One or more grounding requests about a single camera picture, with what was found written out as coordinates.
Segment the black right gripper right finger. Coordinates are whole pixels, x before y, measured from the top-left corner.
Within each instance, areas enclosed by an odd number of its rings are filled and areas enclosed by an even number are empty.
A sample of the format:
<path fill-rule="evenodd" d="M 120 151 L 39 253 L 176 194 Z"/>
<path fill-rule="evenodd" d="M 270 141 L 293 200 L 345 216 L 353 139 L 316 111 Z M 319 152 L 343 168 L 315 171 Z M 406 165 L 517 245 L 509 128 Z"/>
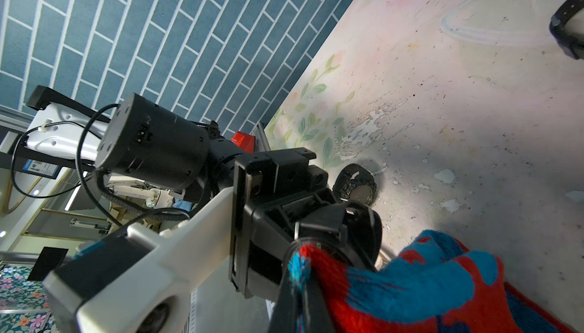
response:
<path fill-rule="evenodd" d="M 310 278 L 303 292 L 303 332 L 335 333 L 318 281 Z"/>

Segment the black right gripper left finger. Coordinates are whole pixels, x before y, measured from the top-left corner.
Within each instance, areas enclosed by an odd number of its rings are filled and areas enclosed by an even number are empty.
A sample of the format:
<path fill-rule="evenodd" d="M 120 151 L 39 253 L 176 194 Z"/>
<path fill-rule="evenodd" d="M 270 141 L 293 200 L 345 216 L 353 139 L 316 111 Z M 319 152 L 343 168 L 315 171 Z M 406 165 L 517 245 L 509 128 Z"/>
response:
<path fill-rule="evenodd" d="M 301 332 L 301 295 L 292 281 L 289 271 L 285 271 L 281 281 L 278 300 L 270 320 L 269 333 Z"/>

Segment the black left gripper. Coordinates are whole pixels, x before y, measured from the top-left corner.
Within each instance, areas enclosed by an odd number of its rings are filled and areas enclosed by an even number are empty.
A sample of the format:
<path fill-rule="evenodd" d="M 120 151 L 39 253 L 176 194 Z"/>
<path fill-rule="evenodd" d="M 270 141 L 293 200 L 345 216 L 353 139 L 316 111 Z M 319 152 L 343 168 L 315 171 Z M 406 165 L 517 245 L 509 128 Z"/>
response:
<path fill-rule="evenodd" d="M 314 238 L 340 261 L 347 255 L 335 237 L 301 232 L 338 202 L 328 187 L 328 173 L 310 164 L 307 148 L 247 153 L 234 163 L 234 209 L 231 225 L 230 279 L 246 299 L 275 299 L 297 238 Z"/>

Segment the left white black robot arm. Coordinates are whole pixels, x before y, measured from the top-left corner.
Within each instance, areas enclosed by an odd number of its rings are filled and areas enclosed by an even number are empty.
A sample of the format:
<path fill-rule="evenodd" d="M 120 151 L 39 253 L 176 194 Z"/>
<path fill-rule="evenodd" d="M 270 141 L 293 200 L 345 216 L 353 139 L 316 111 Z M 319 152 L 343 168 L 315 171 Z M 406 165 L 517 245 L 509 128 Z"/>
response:
<path fill-rule="evenodd" d="M 104 182 L 106 175 L 139 179 L 193 204 L 191 231 L 170 246 L 141 247 L 129 226 L 106 240 L 106 251 L 121 248 L 106 263 L 115 276 L 132 267 L 144 272 L 149 264 L 171 259 L 203 266 L 195 250 L 210 252 L 219 227 L 202 218 L 218 215 L 220 194 L 227 196 L 230 279 L 243 296 L 275 297 L 284 268 L 302 243 L 330 248 L 348 261 L 348 206 L 327 187 L 327 173 L 310 164 L 313 152 L 297 148 L 248 153 L 220 136 L 216 124 L 187 121 L 139 95 L 110 109 L 113 116 L 92 160 L 83 154 L 85 138 L 103 115 L 81 109 L 88 121 L 69 151 L 76 167 L 92 167 L 102 196 L 137 214 L 145 214 L 145 209 L 114 194 Z M 129 261 L 122 261 L 122 255 Z"/>

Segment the red blue towel cloth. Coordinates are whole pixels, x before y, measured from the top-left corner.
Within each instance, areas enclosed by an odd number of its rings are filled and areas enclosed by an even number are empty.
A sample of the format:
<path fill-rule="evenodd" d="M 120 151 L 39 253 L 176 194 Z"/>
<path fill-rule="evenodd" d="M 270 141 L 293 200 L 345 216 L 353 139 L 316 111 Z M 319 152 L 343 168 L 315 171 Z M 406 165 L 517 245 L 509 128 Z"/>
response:
<path fill-rule="evenodd" d="M 313 246 L 287 266 L 301 295 L 315 278 L 335 332 L 566 332 L 568 327 L 505 278 L 503 262 L 438 231 L 423 231 L 378 272 Z"/>

